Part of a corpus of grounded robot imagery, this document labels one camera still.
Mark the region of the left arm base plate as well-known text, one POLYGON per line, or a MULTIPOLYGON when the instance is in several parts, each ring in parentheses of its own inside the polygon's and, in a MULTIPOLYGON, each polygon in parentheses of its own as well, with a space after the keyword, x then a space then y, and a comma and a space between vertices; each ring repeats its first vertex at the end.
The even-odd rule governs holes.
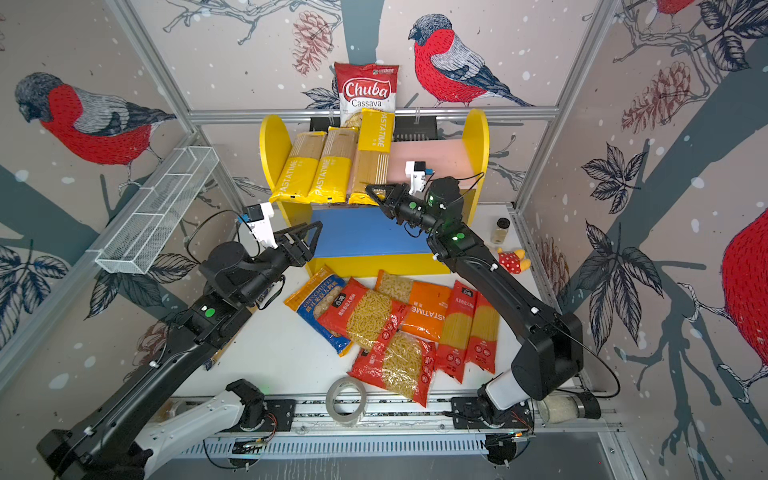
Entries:
POLYGON ((297 401, 267 397, 258 406, 247 407, 241 419, 221 433, 288 432, 292 428, 297 401))

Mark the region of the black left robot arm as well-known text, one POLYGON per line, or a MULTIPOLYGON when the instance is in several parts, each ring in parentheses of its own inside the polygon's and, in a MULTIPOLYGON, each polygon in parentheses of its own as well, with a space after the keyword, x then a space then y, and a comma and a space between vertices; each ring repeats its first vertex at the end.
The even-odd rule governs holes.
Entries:
POLYGON ((199 269, 205 294, 170 327, 165 346, 99 408, 69 430, 54 429, 37 450, 56 479, 147 479, 182 451, 239 423, 256 428, 264 396, 237 380, 207 405, 149 424, 176 390, 251 318, 259 297, 291 267, 313 259, 323 225, 275 233, 275 246, 251 256, 239 242, 215 247, 199 269))

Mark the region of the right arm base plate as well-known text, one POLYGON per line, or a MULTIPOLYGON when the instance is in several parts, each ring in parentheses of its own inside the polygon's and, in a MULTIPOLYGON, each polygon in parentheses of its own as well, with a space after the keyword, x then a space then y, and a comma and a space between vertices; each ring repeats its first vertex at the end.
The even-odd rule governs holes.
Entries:
POLYGON ((521 429, 535 425, 535 414, 527 403, 498 410, 478 397, 452 397, 445 415, 452 419, 455 429, 521 429))

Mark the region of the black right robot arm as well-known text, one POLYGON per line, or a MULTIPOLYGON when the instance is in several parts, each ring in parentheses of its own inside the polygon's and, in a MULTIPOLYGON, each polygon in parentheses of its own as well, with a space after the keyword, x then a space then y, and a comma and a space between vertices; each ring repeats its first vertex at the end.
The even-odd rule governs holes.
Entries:
POLYGON ((495 259, 463 221, 457 179, 444 177, 436 185, 423 199, 405 183, 371 184, 365 191, 388 218, 425 232, 434 259, 474 286, 516 335, 520 349, 510 368, 477 393, 480 417, 499 425, 514 406, 545 399, 581 372, 583 326, 530 293, 495 259))

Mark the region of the yellow Pastatime spaghetti bag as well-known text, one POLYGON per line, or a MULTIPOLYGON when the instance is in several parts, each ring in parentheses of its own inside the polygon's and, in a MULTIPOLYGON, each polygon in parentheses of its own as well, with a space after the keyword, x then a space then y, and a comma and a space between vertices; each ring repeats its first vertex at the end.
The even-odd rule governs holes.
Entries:
POLYGON ((270 197, 271 202, 309 204, 309 191, 324 149, 323 131, 297 135, 270 197))
POLYGON ((312 204, 339 204, 347 199, 357 128, 330 127, 308 199, 312 204))

